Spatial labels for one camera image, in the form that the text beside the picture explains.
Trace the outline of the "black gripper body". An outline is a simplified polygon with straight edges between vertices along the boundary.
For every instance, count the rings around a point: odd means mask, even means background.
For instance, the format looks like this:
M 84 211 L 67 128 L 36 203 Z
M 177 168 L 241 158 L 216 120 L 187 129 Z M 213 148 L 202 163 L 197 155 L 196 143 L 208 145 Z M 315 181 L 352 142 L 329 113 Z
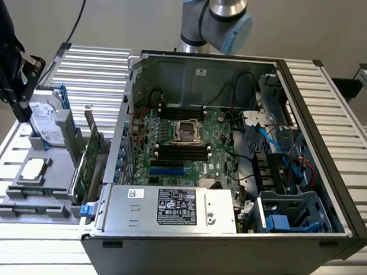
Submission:
M 17 79 L 22 83 L 27 80 L 22 74 L 22 55 L 25 48 L 19 42 L 14 24 L 4 0 L 0 0 L 0 65 L 9 79 Z

